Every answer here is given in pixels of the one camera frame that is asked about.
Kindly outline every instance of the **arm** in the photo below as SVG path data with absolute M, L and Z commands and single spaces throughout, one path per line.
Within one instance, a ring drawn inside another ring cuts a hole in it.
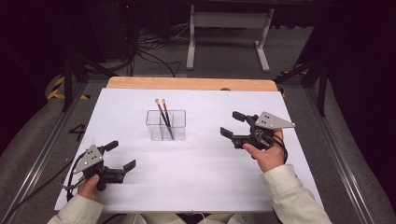
M 78 188 L 78 194 L 73 197 L 59 214 L 54 216 L 49 224 L 94 224 L 101 215 L 104 206 L 97 202 L 98 190 L 96 184 L 99 176 L 94 175 Z
M 282 130 L 275 132 L 283 140 Z M 331 223 L 326 212 L 315 202 L 312 193 L 304 188 L 292 165 L 285 165 L 281 146 L 274 144 L 265 151 L 244 144 L 244 149 L 255 158 L 263 171 L 264 185 L 271 197 L 272 205 L 282 223 Z
M 294 173 L 292 165 L 281 165 L 262 174 L 272 206 L 282 223 L 331 223 L 312 193 Z

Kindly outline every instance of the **person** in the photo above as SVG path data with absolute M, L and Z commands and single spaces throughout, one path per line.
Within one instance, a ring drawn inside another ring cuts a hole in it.
M 275 138 L 283 141 L 282 130 L 275 131 Z M 278 144 L 273 144 L 267 150 L 258 150 L 253 145 L 244 144 L 244 149 L 257 160 L 262 170 L 261 178 L 271 198 L 272 206 L 284 224 L 287 223 L 331 223 L 328 215 L 315 201 L 313 194 L 306 188 L 294 173 L 291 164 L 284 164 L 284 151 Z M 78 194 L 53 217 L 49 224 L 59 223 L 96 223 L 104 206 L 97 202 L 98 190 L 96 184 L 99 176 L 94 175 L 78 188 Z M 185 223 L 177 215 L 129 214 L 122 224 L 146 223 Z M 206 224 L 216 223 L 248 223 L 241 214 L 213 214 L 205 219 Z

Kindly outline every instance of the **metal stand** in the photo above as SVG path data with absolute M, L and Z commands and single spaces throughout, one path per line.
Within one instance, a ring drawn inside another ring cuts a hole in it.
M 195 56 L 195 27 L 226 27 L 226 28 L 249 28 L 262 29 L 262 38 L 255 41 L 255 48 L 259 56 L 262 71 L 269 72 L 270 67 L 264 54 L 263 45 L 270 28 L 274 10 L 268 13 L 219 13 L 219 12 L 195 12 L 191 6 L 190 16 L 190 44 L 187 55 L 187 70 L 194 68 Z

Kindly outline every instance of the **pair of chopsticks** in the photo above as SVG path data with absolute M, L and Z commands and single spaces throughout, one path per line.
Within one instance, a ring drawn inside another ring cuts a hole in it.
M 170 122 L 170 119 L 169 119 L 168 110 L 166 109 L 165 100 L 163 99 L 163 109 L 160 106 L 160 100 L 159 99 L 155 99 L 155 103 L 157 103 L 157 106 L 160 109 L 161 116 L 163 116 L 163 121 L 165 122 L 165 125 L 168 128 L 168 131 L 171 134 L 172 139 L 175 140 L 175 137 L 172 134 L 171 122 Z

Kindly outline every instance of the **hand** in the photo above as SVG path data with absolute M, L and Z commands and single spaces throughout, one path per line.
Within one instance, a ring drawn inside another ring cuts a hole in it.
M 283 141 L 283 132 L 281 129 L 275 130 L 274 135 Z M 257 149 L 251 144 L 244 144 L 243 147 L 254 159 L 257 160 L 260 169 L 262 169 L 264 173 L 284 164 L 284 151 L 277 143 L 273 143 L 270 148 L 263 151 Z
M 93 175 L 89 180 L 85 181 L 78 187 L 78 194 L 81 197 L 92 201 L 98 201 L 99 190 L 96 188 L 96 184 L 99 182 L 99 175 Z

